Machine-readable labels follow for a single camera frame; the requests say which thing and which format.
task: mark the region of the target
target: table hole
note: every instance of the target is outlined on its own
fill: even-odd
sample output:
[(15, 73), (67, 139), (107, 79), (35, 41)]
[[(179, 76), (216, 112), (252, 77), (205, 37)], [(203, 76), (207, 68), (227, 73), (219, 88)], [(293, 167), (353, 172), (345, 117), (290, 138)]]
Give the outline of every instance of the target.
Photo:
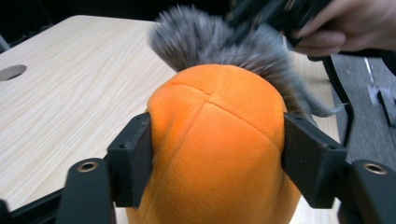
[(26, 72), (26, 65), (17, 64), (0, 71), (0, 81), (8, 81)]

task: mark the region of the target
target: wooden table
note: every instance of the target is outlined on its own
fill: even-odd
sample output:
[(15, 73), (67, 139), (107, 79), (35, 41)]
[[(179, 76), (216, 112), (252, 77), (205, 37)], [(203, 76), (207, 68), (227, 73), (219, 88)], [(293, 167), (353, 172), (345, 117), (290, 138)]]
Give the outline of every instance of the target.
[[(147, 44), (153, 23), (76, 16), (0, 54), (0, 198), (11, 210), (64, 185), (77, 161), (106, 148), (154, 90), (175, 74)], [(26, 71), (5, 80), (13, 73)], [(320, 63), (295, 65), (332, 105)], [(335, 118), (318, 126), (338, 138)], [(127, 223), (123, 209), (118, 222)], [(299, 205), (292, 223), (334, 223), (333, 211)]]

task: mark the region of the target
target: furry windscreen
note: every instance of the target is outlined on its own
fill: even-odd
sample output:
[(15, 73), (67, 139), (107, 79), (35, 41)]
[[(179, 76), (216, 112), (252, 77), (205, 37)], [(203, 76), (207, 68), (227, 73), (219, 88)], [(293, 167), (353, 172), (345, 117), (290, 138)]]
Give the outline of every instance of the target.
[(200, 64), (231, 64), (270, 82), (282, 95), (288, 112), (312, 120), (340, 110), (323, 104), (292, 69), (283, 36), (262, 24), (238, 45), (226, 46), (233, 34), (221, 17), (194, 7), (175, 7), (161, 14), (150, 32), (152, 49), (177, 72)]

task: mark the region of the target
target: gray carpet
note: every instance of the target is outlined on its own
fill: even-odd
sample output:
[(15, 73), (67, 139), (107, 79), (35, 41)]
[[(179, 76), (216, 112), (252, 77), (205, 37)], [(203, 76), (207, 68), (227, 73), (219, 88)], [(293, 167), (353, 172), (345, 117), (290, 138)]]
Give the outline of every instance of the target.
[[(396, 129), (389, 126), (384, 108), (377, 101), (378, 88), (396, 95), (396, 76), (381, 59), (336, 55), (332, 57), (337, 74), (354, 107), (355, 119), (348, 145), (348, 161), (370, 160), (396, 171)], [(335, 93), (334, 101), (339, 103)], [(345, 134), (346, 113), (337, 115), (340, 138)]]

